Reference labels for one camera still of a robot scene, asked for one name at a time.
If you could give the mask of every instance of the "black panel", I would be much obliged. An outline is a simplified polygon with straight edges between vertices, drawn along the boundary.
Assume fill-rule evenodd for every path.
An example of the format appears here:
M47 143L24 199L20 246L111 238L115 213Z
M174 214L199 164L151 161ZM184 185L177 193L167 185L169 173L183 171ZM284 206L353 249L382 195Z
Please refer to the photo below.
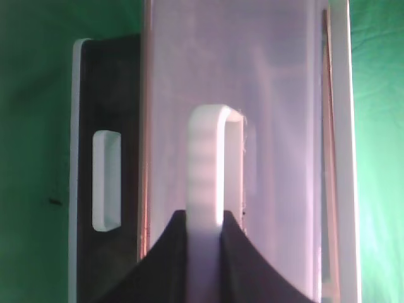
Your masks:
M97 303L184 303L186 214L177 210L149 253Z
M229 211L224 213L221 254L222 302L313 303L266 262Z
M89 40L81 50L78 162L78 303L115 287L137 262L140 36ZM92 138L121 133L121 227L92 227Z

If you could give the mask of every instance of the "clear plastic panel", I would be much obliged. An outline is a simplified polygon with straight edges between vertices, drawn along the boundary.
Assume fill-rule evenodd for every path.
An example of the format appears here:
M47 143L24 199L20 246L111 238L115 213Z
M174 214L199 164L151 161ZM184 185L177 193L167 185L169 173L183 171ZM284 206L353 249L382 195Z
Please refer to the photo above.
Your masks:
M322 8L315 0L152 1L151 245L186 205L192 111L225 104L246 117L247 236L319 300Z

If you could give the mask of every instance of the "dark spot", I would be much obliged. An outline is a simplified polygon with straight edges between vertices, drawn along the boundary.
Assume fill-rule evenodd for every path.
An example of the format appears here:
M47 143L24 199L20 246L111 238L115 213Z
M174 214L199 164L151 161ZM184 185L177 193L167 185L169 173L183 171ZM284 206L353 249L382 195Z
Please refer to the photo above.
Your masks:
M61 203L59 200L57 200L57 199L49 198L49 199L48 199L48 202L49 202L50 204L53 204L53 205L62 206L62 203Z

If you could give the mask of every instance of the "white plastic handle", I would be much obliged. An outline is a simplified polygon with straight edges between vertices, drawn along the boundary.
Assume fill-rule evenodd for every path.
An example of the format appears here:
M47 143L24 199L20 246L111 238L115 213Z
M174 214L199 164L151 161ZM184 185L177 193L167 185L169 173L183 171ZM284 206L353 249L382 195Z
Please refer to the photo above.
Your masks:
M93 228L108 232L121 226L121 134L93 136Z
M244 117L226 105L202 105L188 127L187 302L219 302L223 210L239 225L243 197Z

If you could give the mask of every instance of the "green fabric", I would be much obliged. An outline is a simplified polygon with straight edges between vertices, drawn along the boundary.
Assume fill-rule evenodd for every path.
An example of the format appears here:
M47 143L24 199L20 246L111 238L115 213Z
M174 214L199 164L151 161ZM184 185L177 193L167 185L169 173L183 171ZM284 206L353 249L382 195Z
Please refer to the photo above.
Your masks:
M141 6L0 1L0 302L67 302L72 47L139 32Z
M404 299L404 1L351 0L364 303Z

